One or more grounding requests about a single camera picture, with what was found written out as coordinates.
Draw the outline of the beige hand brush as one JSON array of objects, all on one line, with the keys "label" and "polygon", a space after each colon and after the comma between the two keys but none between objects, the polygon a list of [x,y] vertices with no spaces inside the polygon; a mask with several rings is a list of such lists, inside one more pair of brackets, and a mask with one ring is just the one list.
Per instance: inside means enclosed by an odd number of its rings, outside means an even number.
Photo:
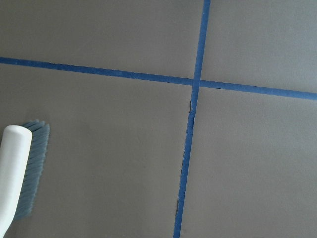
[{"label": "beige hand brush", "polygon": [[31,214],[44,169],[50,126],[32,120],[4,128],[0,144],[0,236]]}]

